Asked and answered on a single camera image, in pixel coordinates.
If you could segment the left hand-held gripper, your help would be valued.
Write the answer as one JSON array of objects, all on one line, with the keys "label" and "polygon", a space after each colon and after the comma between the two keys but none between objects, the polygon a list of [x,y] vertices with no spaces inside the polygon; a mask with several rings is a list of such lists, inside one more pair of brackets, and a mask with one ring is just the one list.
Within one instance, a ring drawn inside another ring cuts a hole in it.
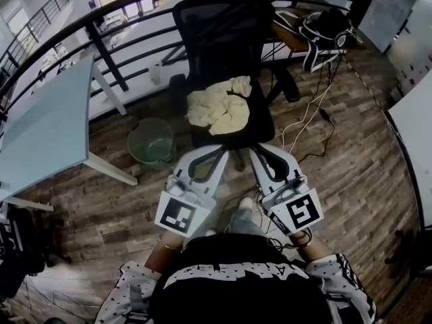
[{"label": "left hand-held gripper", "polygon": [[[229,158],[222,144],[206,145],[184,154],[162,191],[155,224],[189,238],[216,207],[214,193]],[[196,166],[211,161],[205,177],[195,176]],[[202,181],[201,185],[188,181]]]}]

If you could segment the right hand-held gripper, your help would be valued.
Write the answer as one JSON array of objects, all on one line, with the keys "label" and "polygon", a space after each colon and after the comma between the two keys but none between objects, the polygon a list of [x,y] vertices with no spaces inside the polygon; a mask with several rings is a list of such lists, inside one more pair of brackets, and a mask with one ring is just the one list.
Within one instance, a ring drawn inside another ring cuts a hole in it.
[{"label": "right hand-held gripper", "polygon": [[[251,147],[249,156],[264,196],[261,201],[264,211],[281,233],[290,236],[323,219],[317,191],[309,188],[306,176],[301,175],[298,162],[291,154],[282,148],[260,143],[259,152]],[[289,182],[271,193],[271,180]]]}]

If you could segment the green mesh waste bin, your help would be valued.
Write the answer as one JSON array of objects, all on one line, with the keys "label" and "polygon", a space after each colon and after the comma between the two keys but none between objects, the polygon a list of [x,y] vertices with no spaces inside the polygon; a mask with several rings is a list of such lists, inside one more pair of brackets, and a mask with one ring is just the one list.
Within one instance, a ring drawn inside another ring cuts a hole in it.
[{"label": "green mesh waste bin", "polygon": [[154,170],[167,169],[176,153],[169,124],[156,117],[139,122],[128,135],[127,147],[135,160]]}]

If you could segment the cream clothes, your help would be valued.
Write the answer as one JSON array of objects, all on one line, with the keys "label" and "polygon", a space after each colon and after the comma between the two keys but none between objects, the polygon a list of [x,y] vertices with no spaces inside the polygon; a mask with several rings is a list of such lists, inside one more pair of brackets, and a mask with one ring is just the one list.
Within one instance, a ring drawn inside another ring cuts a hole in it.
[{"label": "cream clothes", "polygon": [[248,123],[247,98],[252,92],[249,76],[238,76],[195,90],[187,97],[186,117],[193,126],[209,128],[212,136],[242,130]]}]

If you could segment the person's right forearm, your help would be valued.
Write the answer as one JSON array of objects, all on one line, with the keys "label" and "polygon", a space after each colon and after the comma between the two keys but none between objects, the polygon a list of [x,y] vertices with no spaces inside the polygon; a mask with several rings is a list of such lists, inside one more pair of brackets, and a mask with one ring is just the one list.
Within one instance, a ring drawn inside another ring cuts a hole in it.
[{"label": "person's right forearm", "polygon": [[322,259],[333,254],[333,251],[320,239],[310,238],[306,231],[297,232],[290,236],[292,244],[306,263]]}]

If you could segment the person's left forearm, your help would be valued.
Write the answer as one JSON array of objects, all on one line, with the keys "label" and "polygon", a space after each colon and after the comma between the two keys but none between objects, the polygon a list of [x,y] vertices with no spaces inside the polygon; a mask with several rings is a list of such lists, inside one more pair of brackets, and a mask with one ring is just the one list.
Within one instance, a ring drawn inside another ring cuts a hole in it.
[{"label": "person's left forearm", "polygon": [[156,273],[164,273],[169,264],[181,253],[184,241],[185,237],[168,230],[164,231],[144,266]]}]

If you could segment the person's right leg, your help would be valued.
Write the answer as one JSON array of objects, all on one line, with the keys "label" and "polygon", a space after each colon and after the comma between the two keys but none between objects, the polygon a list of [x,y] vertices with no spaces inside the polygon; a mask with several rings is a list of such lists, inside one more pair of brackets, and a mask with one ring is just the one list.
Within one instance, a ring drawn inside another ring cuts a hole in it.
[{"label": "person's right leg", "polygon": [[250,209],[236,210],[231,216],[227,226],[227,232],[230,234],[266,237],[264,231],[252,221],[252,211]]}]

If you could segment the white plastic jug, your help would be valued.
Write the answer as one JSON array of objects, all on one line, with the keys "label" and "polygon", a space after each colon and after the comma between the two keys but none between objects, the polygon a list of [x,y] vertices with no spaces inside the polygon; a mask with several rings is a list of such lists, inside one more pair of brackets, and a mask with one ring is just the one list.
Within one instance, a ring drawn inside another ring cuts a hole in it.
[{"label": "white plastic jug", "polygon": [[163,63],[161,61],[153,62],[148,66],[148,72],[151,78],[151,82],[156,86],[161,84],[162,68],[163,68]]}]

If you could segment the black mesh office chair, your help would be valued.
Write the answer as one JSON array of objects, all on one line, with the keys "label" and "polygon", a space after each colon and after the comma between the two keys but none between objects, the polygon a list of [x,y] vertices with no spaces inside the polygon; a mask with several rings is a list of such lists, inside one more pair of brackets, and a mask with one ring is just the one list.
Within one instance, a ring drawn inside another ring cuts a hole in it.
[{"label": "black mesh office chair", "polygon": [[208,127],[190,128],[194,147],[223,144],[237,157],[238,171],[243,171],[241,149],[275,136],[269,105],[279,93],[289,102],[300,99],[293,77],[282,64],[273,67],[277,82],[268,95],[257,80],[275,8],[264,0],[183,0],[173,7],[172,14],[189,64],[188,75],[178,74],[169,81],[169,98],[178,115],[187,113],[187,96],[193,90],[240,75],[251,79],[252,92],[246,98],[250,115],[240,131],[212,136]]}]

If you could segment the white table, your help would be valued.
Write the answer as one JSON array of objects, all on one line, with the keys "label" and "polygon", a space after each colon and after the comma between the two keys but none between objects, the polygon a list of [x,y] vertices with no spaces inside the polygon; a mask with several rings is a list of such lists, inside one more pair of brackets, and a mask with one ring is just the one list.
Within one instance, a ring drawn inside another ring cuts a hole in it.
[{"label": "white table", "polygon": [[388,114],[405,152],[421,223],[432,229],[432,70],[405,95],[393,88]]}]

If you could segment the black metal railing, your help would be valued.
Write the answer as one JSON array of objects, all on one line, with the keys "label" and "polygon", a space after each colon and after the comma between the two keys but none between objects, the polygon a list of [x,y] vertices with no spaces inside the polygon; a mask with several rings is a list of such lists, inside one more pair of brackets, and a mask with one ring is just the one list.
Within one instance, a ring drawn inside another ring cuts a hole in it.
[{"label": "black metal railing", "polygon": [[[113,85],[120,86],[120,88],[122,89],[127,89],[128,88],[126,84],[127,80],[135,78],[139,76],[141,73],[134,72],[133,74],[122,76],[119,72],[119,69],[125,65],[128,65],[129,63],[134,62],[135,58],[131,57],[129,58],[129,60],[124,61],[122,63],[115,63],[112,58],[112,54],[114,52],[107,50],[107,48],[103,44],[103,39],[105,37],[110,36],[114,32],[122,30],[122,27],[118,26],[106,32],[99,33],[95,29],[95,22],[98,19],[106,16],[107,14],[117,9],[126,7],[132,3],[137,3],[139,1],[142,0],[117,0],[111,2],[106,6],[100,7],[88,13],[84,17],[80,18],[79,20],[70,24],[63,30],[59,31],[57,34],[53,35],[47,42],[43,43],[40,48],[38,48],[34,53],[32,53],[23,64],[17,66],[15,72],[9,77],[9,79],[5,82],[5,84],[2,87],[0,87],[0,99],[3,98],[4,95],[6,95],[9,92],[11,87],[24,75],[24,73],[27,70],[29,70],[30,67],[34,65],[39,59],[41,59],[49,49],[52,49],[56,44],[60,43],[61,41],[64,41],[68,36],[72,35],[73,33],[80,30],[81,28],[87,28],[89,30],[90,32],[89,41],[79,46],[78,48],[74,49],[64,57],[60,58],[54,64],[59,65],[60,63],[64,62],[72,55],[78,53],[79,51],[88,48],[90,45],[95,45],[99,52],[99,56],[96,59],[103,60],[108,67],[107,71],[114,75],[115,81],[113,82]],[[302,2],[302,0],[266,0],[266,1],[289,1],[295,4]],[[353,27],[358,27],[362,22],[367,10],[369,9],[372,0],[347,0],[347,1],[351,3],[350,7],[347,7],[345,9],[346,12],[348,13],[348,18],[351,19]]]}]

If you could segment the black chair base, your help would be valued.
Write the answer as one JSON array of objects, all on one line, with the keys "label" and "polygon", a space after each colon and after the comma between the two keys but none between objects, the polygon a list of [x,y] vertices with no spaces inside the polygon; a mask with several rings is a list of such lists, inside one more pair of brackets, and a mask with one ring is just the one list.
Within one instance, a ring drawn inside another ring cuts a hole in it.
[{"label": "black chair base", "polygon": [[395,237],[400,241],[393,255],[385,259],[392,265],[390,278],[395,279],[403,268],[409,265],[411,277],[432,278],[432,229],[424,229],[414,235],[413,230],[397,230]]}]

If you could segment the black white backpack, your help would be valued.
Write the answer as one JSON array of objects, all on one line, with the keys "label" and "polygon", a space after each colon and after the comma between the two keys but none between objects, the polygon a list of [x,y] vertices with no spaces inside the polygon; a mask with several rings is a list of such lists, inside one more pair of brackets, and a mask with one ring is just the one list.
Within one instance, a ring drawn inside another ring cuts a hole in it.
[{"label": "black white backpack", "polygon": [[336,8],[309,14],[299,23],[297,31],[308,44],[303,61],[307,74],[336,59],[343,52],[346,39],[354,35],[351,21]]}]

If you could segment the pale blue glass table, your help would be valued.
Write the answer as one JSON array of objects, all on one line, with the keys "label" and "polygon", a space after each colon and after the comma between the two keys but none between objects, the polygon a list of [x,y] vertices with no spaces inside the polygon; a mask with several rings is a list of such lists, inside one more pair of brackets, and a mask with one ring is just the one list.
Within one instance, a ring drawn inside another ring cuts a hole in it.
[{"label": "pale blue glass table", "polygon": [[89,55],[37,90],[25,112],[8,125],[0,148],[0,203],[53,211],[53,206],[17,198],[21,191],[69,168],[87,165],[135,186],[130,174],[91,153],[88,119],[91,82],[96,80],[121,115],[126,114]]}]

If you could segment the black swivel chair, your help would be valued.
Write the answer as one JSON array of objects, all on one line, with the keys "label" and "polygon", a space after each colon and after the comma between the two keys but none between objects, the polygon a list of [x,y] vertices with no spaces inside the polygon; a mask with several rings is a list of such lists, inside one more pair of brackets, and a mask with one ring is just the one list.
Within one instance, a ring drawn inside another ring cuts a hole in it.
[{"label": "black swivel chair", "polygon": [[55,230],[62,226],[62,219],[44,226],[41,211],[32,214],[14,205],[6,210],[6,217],[0,219],[0,303],[16,295],[26,276],[53,267],[51,255],[72,263],[55,245]]}]

